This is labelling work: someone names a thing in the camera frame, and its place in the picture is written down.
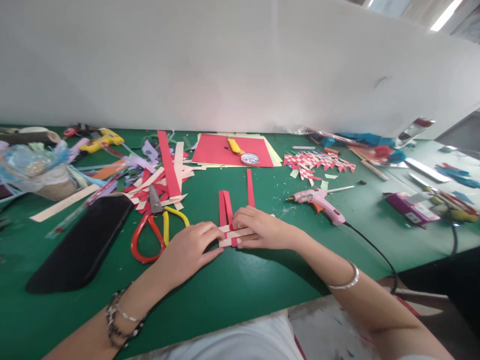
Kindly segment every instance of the black case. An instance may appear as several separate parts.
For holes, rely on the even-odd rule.
[[[90,283],[134,208],[125,196],[106,196],[86,213],[25,286],[32,294],[67,292]]]

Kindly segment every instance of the hand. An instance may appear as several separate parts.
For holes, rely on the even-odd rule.
[[[308,234],[274,216],[252,206],[241,207],[233,216],[233,228],[251,228],[253,235],[243,236],[239,249],[290,249],[295,250],[303,241],[311,240]]]

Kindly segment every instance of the red scissors handle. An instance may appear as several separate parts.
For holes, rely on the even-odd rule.
[[[156,238],[158,239],[158,242],[160,243],[160,253],[157,256],[153,256],[153,257],[143,256],[139,252],[139,247],[138,247],[140,234],[142,233],[142,230],[144,229],[147,222],[150,224],[150,227],[153,233],[155,234]],[[160,255],[162,255],[162,252],[165,250],[165,247],[166,246],[165,246],[164,237],[160,233],[160,230],[157,227],[157,224],[155,224],[155,216],[149,215],[146,213],[145,215],[143,215],[143,218],[141,219],[140,224],[138,224],[138,227],[136,228],[135,232],[133,233],[133,237],[131,238],[131,245],[130,245],[131,254],[140,263],[150,264],[157,261]]]

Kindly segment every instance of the glue gun cord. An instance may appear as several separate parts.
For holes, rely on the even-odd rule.
[[[390,263],[390,261],[387,259],[387,257],[383,254],[383,252],[381,252],[379,250],[378,247],[376,247],[374,244],[372,244],[372,242],[370,240],[368,240],[365,235],[363,235],[360,231],[358,231],[356,228],[354,228],[352,225],[350,225],[348,222],[345,222],[344,223],[345,225],[347,225],[349,228],[351,228],[353,231],[355,231],[358,235],[360,235],[362,238],[364,238],[366,240],[367,243],[369,243],[371,245],[372,248],[374,248],[384,259],[385,261],[388,263],[388,265],[390,266],[390,269],[391,269],[391,272],[393,274],[393,287],[391,288],[391,291],[390,291],[390,294],[392,295],[395,295],[395,292],[397,291],[397,287],[399,285],[399,275],[397,274],[397,272],[395,271],[395,268],[394,266]]]

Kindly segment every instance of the white wall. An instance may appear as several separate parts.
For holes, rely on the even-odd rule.
[[[0,2],[2,123],[434,138],[478,107],[478,45],[347,1]]]

